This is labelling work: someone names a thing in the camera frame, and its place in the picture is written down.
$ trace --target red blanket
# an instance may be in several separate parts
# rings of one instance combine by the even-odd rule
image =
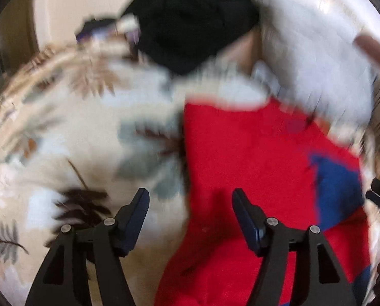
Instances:
[[[370,258],[358,159],[276,101],[248,112],[187,104],[184,119],[191,219],[155,305],[246,305],[261,259],[233,213],[235,188],[288,227],[320,226],[361,302]],[[290,253],[281,304],[290,300],[294,272]]]

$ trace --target metal screw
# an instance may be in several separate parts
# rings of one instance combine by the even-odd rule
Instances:
[[[107,218],[104,220],[104,224],[106,226],[113,226],[115,224],[115,219],[114,218]]]
[[[279,221],[276,218],[268,218],[267,223],[270,226],[276,226],[276,225],[278,225]]]
[[[318,234],[320,232],[320,228],[318,226],[311,226],[310,227],[310,231],[312,231],[313,233]]]
[[[64,224],[62,227],[61,227],[61,232],[62,233],[68,233],[71,231],[71,226],[69,224]]]

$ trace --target grey leaf print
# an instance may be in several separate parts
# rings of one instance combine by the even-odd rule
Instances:
[[[162,179],[153,188],[153,192],[159,199],[169,200],[183,192],[183,189],[184,181],[180,168],[175,164],[169,164],[163,172]]]
[[[62,210],[62,214],[54,217],[55,220],[61,223],[53,230],[55,236],[59,234],[61,227],[65,223],[70,224],[75,230],[88,229],[96,227],[104,218],[111,216],[111,211],[101,205],[101,201],[109,198],[109,195],[103,190],[89,189],[75,164],[69,159],[67,161],[80,180],[83,189],[73,188],[59,191],[65,199],[55,203]],[[46,247],[51,247],[54,240],[55,238],[48,240]]]
[[[46,62],[48,62],[55,54],[57,54],[60,50],[54,50],[54,48],[47,47],[44,49],[44,51],[38,53],[36,56],[34,56],[31,61],[26,64],[24,67],[22,67],[19,70],[19,74],[22,73],[32,73],[36,69],[42,67]],[[24,87],[29,85],[28,82],[29,77],[26,77],[24,81],[21,81],[18,83],[15,87],[11,88],[7,93],[7,97],[12,97],[13,95],[16,95],[19,91],[24,89]]]
[[[116,178],[141,180],[152,177],[165,158],[156,152],[134,153],[119,165]]]
[[[24,97],[22,102],[24,104],[31,104],[41,97],[44,91],[39,90],[38,87],[32,88],[31,91]]]
[[[122,161],[116,178],[143,180],[160,173],[162,178],[153,189],[160,199],[186,193],[188,176],[182,112],[174,114],[165,123],[123,123],[118,138],[121,143],[130,144],[134,153]]]
[[[9,137],[3,145],[8,152],[5,162],[10,163],[15,155],[20,155],[20,162],[25,161],[37,150],[41,138],[50,128],[60,123],[56,117],[48,117],[54,107],[49,106],[38,114],[34,114],[26,123],[24,128]]]
[[[3,262],[11,258],[12,264],[15,264],[18,260],[18,249],[21,248],[26,254],[28,251],[18,243],[19,233],[16,221],[13,220],[12,226],[12,233],[10,233],[8,224],[5,226],[3,222],[0,222],[0,261],[4,255]]]
[[[6,123],[6,121],[9,119],[9,117],[15,112],[15,108],[9,109],[3,116],[2,120],[0,121],[0,129],[1,127]]]

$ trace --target black cloth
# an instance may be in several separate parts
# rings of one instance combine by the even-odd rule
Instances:
[[[251,0],[133,0],[123,15],[139,19],[140,51],[187,74],[259,21]]]

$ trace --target brown leaf print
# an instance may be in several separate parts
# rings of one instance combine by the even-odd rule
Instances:
[[[136,129],[136,133],[145,138],[162,141],[163,150],[159,153],[161,156],[169,156],[176,153],[179,155],[180,159],[184,159],[185,161],[185,145],[183,133],[181,133],[179,136],[174,136],[162,133],[160,131],[155,132],[151,129]]]
[[[6,121],[9,119],[9,117],[15,112],[16,110],[14,108],[9,109],[3,116],[2,120],[0,121],[0,128],[6,123]]]
[[[50,76],[44,77],[40,82],[35,84],[28,94],[23,98],[24,104],[30,104],[40,98],[46,91],[49,91],[58,82],[62,76],[62,69],[54,70]]]
[[[32,138],[28,138],[28,139],[19,140],[18,143],[14,146],[11,153],[20,154],[25,159],[28,159],[30,158],[32,153],[34,153],[36,150],[37,150],[36,141]]]
[[[95,227],[104,218],[111,216],[111,211],[100,204],[109,197],[108,194],[104,191],[90,190],[75,165],[70,160],[67,161],[84,189],[72,188],[61,192],[66,200],[55,203],[58,208],[64,210],[62,214],[54,218],[61,221],[61,225],[53,231],[55,236],[59,234],[62,225],[66,222],[70,222],[74,229],[80,230]],[[51,247],[54,240],[55,238],[48,241],[46,247]]]
[[[7,223],[4,224],[0,221],[0,261],[6,263],[11,258],[12,264],[15,264],[19,259],[18,249],[29,254],[26,248],[19,243],[17,222],[13,220],[12,229],[10,229]]]
[[[43,67],[54,55],[58,53],[58,50],[53,46],[47,46],[42,52],[37,53],[22,69],[22,72],[32,73],[33,71]]]
[[[39,81],[37,84],[31,86],[31,91],[38,91],[39,93],[42,93],[49,88],[56,82],[58,77],[58,72],[57,70],[54,70],[53,75],[50,75],[48,77],[43,78],[41,81]],[[18,94],[20,91],[22,91],[25,87],[29,86],[29,78],[26,77],[22,82],[17,84],[15,87],[11,88],[10,90],[5,93],[6,97],[10,98],[13,97],[14,95]]]
[[[114,85],[120,85],[120,78],[109,69],[107,59],[90,59],[81,66],[72,81],[72,90],[81,94],[83,98],[89,93],[102,97],[105,91],[115,95]]]

